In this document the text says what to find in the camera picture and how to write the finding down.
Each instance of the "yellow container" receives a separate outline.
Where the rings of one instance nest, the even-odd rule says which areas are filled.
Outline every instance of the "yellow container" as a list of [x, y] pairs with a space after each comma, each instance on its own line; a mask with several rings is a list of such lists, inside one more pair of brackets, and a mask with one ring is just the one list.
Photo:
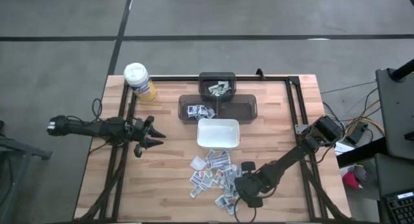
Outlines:
[[154, 83], [151, 81], [147, 69], [142, 64], [132, 63], [127, 65], [124, 70], [124, 76], [139, 100], [150, 101], [157, 95]]

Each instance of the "keyboard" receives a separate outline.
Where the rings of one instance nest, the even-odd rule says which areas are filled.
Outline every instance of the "keyboard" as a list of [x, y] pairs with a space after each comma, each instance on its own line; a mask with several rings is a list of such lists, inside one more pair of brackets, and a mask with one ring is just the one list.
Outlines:
[[414, 189], [388, 195], [384, 199], [393, 224], [414, 223]]

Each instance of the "wooden table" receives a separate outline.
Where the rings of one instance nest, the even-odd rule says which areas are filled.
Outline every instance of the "wooden table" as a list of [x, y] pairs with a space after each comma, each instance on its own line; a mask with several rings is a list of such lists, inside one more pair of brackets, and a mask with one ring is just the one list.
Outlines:
[[[303, 99], [310, 123], [325, 114], [315, 75], [300, 75]], [[108, 77], [103, 94], [102, 118], [115, 117], [124, 84], [123, 76]], [[198, 94], [197, 82], [155, 82], [157, 97], [148, 103], [138, 102], [135, 116], [155, 117], [154, 126], [167, 135], [164, 144], [143, 152], [140, 159], [133, 154], [131, 143], [127, 158], [119, 221], [235, 221], [214, 200], [223, 191], [213, 185], [195, 199], [189, 193], [195, 156], [204, 157], [207, 150], [197, 145], [197, 125], [183, 124], [177, 114], [180, 95]], [[296, 145], [289, 113], [286, 87], [283, 82], [238, 82], [237, 94], [252, 94], [257, 98], [258, 118], [240, 126], [240, 145], [230, 152], [232, 163], [254, 161], [256, 166], [280, 158]], [[93, 140], [92, 148], [103, 140]], [[316, 155], [320, 159], [325, 148]], [[84, 214], [102, 191], [107, 173], [110, 147], [95, 151], [88, 159], [75, 218]], [[350, 216], [345, 190], [334, 151], [319, 164], [322, 186], [332, 201]], [[248, 221], [253, 209], [244, 202], [238, 204], [238, 217]], [[299, 164], [284, 174], [276, 193], [264, 200], [257, 210], [256, 221], [308, 221]]]

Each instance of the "white container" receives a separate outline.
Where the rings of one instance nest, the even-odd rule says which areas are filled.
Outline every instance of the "white container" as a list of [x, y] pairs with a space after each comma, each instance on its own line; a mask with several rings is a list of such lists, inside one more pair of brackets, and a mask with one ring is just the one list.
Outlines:
[[155, 98], [157, 91], [145, 66], [140, 63], [127, 65], [124, 76], [139, 100], [150, 101]]
[[197, 144], [204, 149], [231, 150], [240, 142], [239, 122], [232, 119], [208, 119], [199, 121]]

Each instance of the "gray floor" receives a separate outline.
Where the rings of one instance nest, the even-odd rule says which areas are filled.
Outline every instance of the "gray floor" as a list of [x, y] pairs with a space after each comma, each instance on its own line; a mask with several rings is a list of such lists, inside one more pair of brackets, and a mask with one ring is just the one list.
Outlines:
[[[0, 36], [115, 36], [125, 1], [0, 0]], [[414, 34], [412, 16], [408, 0], [134, 0], [125, 34]], [[91, 102], [102, 95], [113, 49], [114, 42], [0, 42], [6, 134], [54, 152], [50, 161], [32, 161], [13, 223], [71, 219], [91, 139], [49, 137], [45, 127], [59, 114], [93, 118]], [[123, 42], [114, 73], [131, 62], [151, 74], [262, 68], [316, 74], [328, 91], [373, 81], [376, 69], [406, 63], [413, 49], [412, 39]], [[322, 98], [339, 117], [352, 118], [363, 102], [347, 110], [374, 88]], [[373, 119], [382, 123], [380, 113]], [[349, 204], [357, 219], [378, 219], [372, 200], [350, 196]]]

